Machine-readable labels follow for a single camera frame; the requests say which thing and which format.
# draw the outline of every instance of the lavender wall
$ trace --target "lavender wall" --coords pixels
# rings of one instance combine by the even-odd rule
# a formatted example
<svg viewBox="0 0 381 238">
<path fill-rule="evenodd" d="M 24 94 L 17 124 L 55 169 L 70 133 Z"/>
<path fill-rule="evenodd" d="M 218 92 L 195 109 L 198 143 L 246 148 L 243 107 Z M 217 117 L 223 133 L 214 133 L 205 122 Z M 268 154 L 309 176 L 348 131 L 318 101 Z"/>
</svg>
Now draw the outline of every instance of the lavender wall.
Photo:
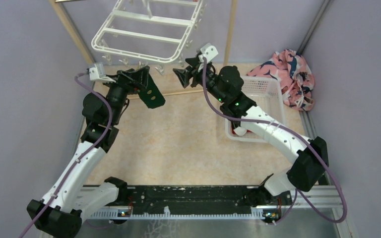
<svg viewBox="0 0 381 238">
<path fill-rule="evenodd" d="M 48 1 L 0 2 L 0 238 L 17 237 L 68 164 L 87 67 Z M 37 237 L 32 229 L 26 237 Z"/>
<path fill-rule="evenodd" d="M 91 47 L 91 40 L 109 15 L 115 0 L 110 1 L 76 1 L 64 3 L 79 32 L 87 45 Z M 128 11 L 143 13 L 142 1 L 135 0 L 134 5 L 126 1 Z M 206 42 L 214 44 L 219 56 L 216 61 L 224 59 L 224 49 L 230 16 L 230 0 L 206 0 L 207 8 L 202 18 L 202 25 L 191 39 L 191 49 L 184 52 L 185 57 L 193 57 L 196 47 Z M 269 59 L 275 51 L 285 48 L 297 49 L 303 40 L 322 0 L 275 0 L 238 1 L 233 44 L 230 53 L 230 62 L 262 62 Z M 183 7 L 174 7 L 170 4 L 152 4 L 154 15 L 186 18 L 189 11 Z M 116 27 L 140 33 L 161 34 L 167 37 L 179 38 L 181 33 L 168 27 L 157 27 L 122 20 L 114 23 Z M 155 54 L 169 57 L 172 55 L 168 45 L 146 45 L 146 42 L 136 38 L 118 36 L 106 39 L 109 46 L 120 47 L 132 51 L 141 51 L 145 54 Z M 95 58 L 101 60 L 101 54 L 95 53 Z"/>
<path fill-rule="evenodd" d="M 381 1 L 335 0 L 305 52 L 311 114 L 359 237 L 381 237 Z"/>
</svg>

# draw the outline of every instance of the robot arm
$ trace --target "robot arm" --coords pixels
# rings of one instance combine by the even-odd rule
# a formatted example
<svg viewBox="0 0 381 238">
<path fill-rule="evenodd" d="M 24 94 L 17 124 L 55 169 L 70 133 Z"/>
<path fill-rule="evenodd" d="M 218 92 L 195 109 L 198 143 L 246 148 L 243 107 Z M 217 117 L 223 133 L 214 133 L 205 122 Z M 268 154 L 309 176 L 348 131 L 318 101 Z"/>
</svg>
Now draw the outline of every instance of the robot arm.
<svg viewBox="0 0 381 238">
<path fill-rule="evenodd" d="M 129 105 L 127 96 L 138 94 L 149 108 L 165 103 L 149 74 L 148 66 L 139 70 L 119 70 L 117 75 L 107 77 L 103 73 L 102 65 L 95 64 L 89 69 L 89 74 L 90 80 L 103 82 L 109 87 L 105 100 L 111 107 L 112 121 L 109 123 L 107 106 L 96 95 L 88 94 L 83 100 L 82 110 L 87 127 L 73 158 L 42 199 L 31 200 L 27 206 L 32 219 L 39 216 L 34 223 L 36 228 L 59 238 L 74 237 L 82 223 L 106 204 L 127 200 L 127 183 L 113 177 L 106 179 L 92 193 L 78 198 L 90 173 L 115 141 L 119 130 L 114 126 L 119 124 L 124 107 Z M 107 127 L 108 132 L 100 142 L 82 156 L 102 137 Z"/>
<path fill-rule="evenodd" d="M 206 89 L 222 103 L 221 112 L 229 117 L 239 119 L 262 120 L 267 123 L 233 121 L 234 124 L 262 137 L 277 148 L 293 165 L 277 174 L 269 176 L 262 184 L 264 200 L 270 200 L 285 191 L 299 189 L 309 191 L 323 175 L 324 168 L 314 157 L 307 146 L 284 130 L 283 126 L 272 125 L 278 123 L 265 111 L 256 105 L 256 102 L 242 92 L 243 80 L 236 66 L 225 66 L 216 73 L 212 59 L 218 54 L 210 43 L 203 46 L 196 57 L 186 59 L 189 64 L 185 69 L 173 69 L 183 87 L 187 87 L 192 80 L 191 87 L 202 85 L 203 58 L 207 60 Z M 320 137 L 314 140 L 302 136 L 328 163 L 326 142 Z"/>
</svg>

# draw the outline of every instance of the folded clothing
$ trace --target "folded clothing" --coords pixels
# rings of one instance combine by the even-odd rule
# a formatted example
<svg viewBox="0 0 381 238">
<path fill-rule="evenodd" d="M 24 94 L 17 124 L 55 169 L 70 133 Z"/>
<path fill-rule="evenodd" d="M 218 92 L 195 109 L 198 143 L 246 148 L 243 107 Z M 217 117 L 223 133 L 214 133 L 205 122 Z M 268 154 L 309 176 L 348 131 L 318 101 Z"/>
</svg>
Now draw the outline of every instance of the folded clothing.
<svg viewBox="0 0 381 238">
<path fill-rule="evenodd" d="M 252 69 L 247 76 L 269 77 L 280 82 L 285 105 L 299 111 L 309 111 L 315 79 L 305 58 L 293 50 L 275 52 L 272 58 Z"/>
</svg>

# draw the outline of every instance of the beige floor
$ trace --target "beige floor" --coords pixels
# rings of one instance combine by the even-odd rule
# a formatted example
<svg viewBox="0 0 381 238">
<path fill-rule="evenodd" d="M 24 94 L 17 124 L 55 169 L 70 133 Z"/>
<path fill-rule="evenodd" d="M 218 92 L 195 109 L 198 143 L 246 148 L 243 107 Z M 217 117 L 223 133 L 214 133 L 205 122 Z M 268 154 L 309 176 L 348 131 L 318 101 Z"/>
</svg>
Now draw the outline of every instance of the beige floor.
<svg viewBox="0 0 381 238">
<path fill-rule="evenodd" d="M 257 64 L 235 64 L 241 74 Z M 108 67 L 113 74 L 119 67 Z M 151 75 L 162 92 L 182 90 L 166 68 Z M 96 85 L 102 93 L 107 88 Z M 288 126 L 304 133 L 299 112 L 285 107 Z M 232 185 L 259 184 L 289 162 L 269 144 L 238 142 L 226 137 L 224 119 L 207 105 L 203 93 L 167 96 L 166 104 L 148 109 L 137 99 L 117 126 L 119 134 L 108 155 L 86 184 L 101 184 L 110 176 L 128 184 Z"/>
</svg>

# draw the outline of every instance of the white plastic basket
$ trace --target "white plastic basket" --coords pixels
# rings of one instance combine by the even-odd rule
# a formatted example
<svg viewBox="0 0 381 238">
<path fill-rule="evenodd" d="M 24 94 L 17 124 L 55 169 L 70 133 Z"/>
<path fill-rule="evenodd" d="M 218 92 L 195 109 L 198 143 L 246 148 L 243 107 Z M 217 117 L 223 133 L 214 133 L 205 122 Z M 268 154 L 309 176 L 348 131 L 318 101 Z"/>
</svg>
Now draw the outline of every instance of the white plastic basket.
<svg viewBox="0 0 381 238">
<path fill-rule="evenodd" d="M 254 100 L 256 104 L 262 108 L 262 110 L 264 110 L 283 125 L 286 125 L 284 105 L 281 96 L 281 87 L 278 80 L 264 77 L 241 77 L 245 82 L 242 87 L 242 92 Z M 227 119 L 225 119 L 225 121 L 226 135 L 230 139 L 265 143 L 261 137 L 249 131 L 242 136 L 233 134 L 231 122 Z"/>
</svg>

